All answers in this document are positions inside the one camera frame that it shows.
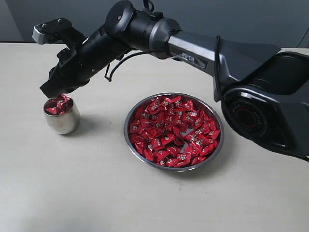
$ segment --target metal cup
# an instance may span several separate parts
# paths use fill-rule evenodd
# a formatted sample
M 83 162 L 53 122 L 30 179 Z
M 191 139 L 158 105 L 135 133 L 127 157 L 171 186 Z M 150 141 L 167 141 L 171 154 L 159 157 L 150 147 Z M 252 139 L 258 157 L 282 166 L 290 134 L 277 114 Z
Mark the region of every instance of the metal cup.
M 53 115 L 46 111 L 46 105 L 48 101 L 44 104 L 44 114 L 46 117 L 47 124 L 58 134 L 69 134 L 75 131 L 80 123 L 80 113 L 73 99 L 70 99 L 73 105 L 72 107 L 63 115 Z

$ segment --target metal bowl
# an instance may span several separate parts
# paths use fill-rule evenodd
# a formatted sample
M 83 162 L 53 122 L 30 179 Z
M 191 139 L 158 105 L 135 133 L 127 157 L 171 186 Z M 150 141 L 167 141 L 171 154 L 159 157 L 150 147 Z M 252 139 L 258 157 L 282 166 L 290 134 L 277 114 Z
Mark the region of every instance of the metal bowl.
M 208 116 L 215 121 L 216 126 L 219 127 L 220 130 L 221 130 L 221 134 L 220 134 L 220 138 L 219 138 L 219 145 L 218 145 L 217 149 L 207 159 L 205 159 L 203 162 L 198 163 L 198 164 L 196 164 L 194 166 L 189 166 L 189 167 L 184 167 L 184 168 L 163 167 L 163 166 L 157 165 L 155 163 L 152 163 L 151 161 L 147 160 L 146 158 L 144 158 L 143 156 L 141 156 L 137 152 L 137 150 L 135 149 L 134 145 L 130 141 L 130 135 L 129 135 L 130 124 L 134 120 L 134 115 L 136 113 L 136 110 L 141 105 L 143 105 L 145 102 L 149 101 L 150 99 L 156 98 L 156 97 L 160 97 L 160 96 L 165 96 L 165 97 L 173 99 L 173 98 L 175 98 L 175 97 L 177 97 L 179 95 L 182 97 L 182 101 L 186 102 L 186 101 L 192 100 L 195 109 L 198 109 L 198 110 L 202 109 L 202 110 L 204 110 L 208 114 Z M 223 142 L 224 142 L 224 128 L 223 128 L 222 121 L 219 118 L 218 114 L 214 111 L 214 109 L 212 109 L 208 104 L 206 104 L 202 100 L 200 100 L 198 98 L 195 98 L 195 97 L 192 97 L 192 96 L 187 95 L 187 94 L 182 94 L 182 93 L 161 93 L 161 94 L 156 94 L 156 95 L 150 96 L 150 97 L 140 101 L 139 103 L 137 103 L 132 108 L 132 110 L 129 112 L 129 114 L 126 117 L 126 120 L 125 120 L 125 139 L 126 139 L 126 143 L 128 144 L 128 146 L 129 146 L 130 150 L 133 152 L 133 154 L 137 158 L 139 158 L 141 161 L 143 161 L 144 163 L 146 163 L 146 164 L 148 164 L 148 165 L 150 165 L 152 167 L 155 167 L 155 168 L 158 168 L 158 169 L 162 169 L 162 170 L 168 170 L 168 171 L 174 171 L 174 172 L 185 172 L 185 171 L 189 171 L 189 170 L 193 170 L 193 169 L 199 168 L 199 167 L 205 165 L 206 163 L 210 162 L 211 160 L 213 160 L 217 156 L 217 154 L 220 152 L 220 150 L 222 148 L 222 145 L 223 145 Z

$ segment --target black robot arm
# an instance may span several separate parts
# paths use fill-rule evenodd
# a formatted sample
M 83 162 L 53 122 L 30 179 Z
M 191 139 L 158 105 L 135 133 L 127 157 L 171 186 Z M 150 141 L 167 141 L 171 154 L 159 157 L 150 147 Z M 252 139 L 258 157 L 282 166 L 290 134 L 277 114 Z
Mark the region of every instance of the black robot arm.
M 309 155 L 309 57 L 280 53 L 267 44 L 236 43 L 187 33 L 173 19 L 122 0 L 102 27 L 85 38 L 66 19 L 37 25 L 39 44 L 62 40 L 68 48 L 41 86 L 56 97 L 86 85 L 113 60 L 132 50 L 159 59 L 174 58 L 214 77 L 214 99 L 222 102 L 229 125 L 273 152 L 306 159 Z

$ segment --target white table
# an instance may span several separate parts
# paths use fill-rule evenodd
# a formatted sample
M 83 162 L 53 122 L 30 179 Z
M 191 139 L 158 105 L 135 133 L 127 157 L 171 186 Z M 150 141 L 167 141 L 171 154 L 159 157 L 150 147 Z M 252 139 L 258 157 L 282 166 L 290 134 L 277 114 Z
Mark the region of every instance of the white table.
M 152 94 L 196 96 L 223 119 L 212 78 L 184 63 L 145 55 L 111 83 L 97 74 L 70 95 L 80 128 L 55 134 L 39 86 L 63 47 L 0 44 L 1 232 L 309 231 L 308 163 L 266 151 L 225 122 L 221 153 L 196 171 L 163 172 L 129 151 L 125 117 Z

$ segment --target candy pile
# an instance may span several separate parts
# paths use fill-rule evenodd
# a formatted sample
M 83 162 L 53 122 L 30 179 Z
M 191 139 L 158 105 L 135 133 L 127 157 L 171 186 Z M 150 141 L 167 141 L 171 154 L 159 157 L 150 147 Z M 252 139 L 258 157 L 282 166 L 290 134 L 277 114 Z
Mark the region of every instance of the candy pile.
M 48 100 L 44 106 L 44 109 L 51 115 L 64 115 L 72 108 L 72 106 L 73 100 L 64 94 L 61 94 L 57 98 Z
M 193 101 L 157 97 L 136 111 L 130 124 L 131 143 L 147 160 L 182 168 L 201 163 L 219 144 L 220 128 Z

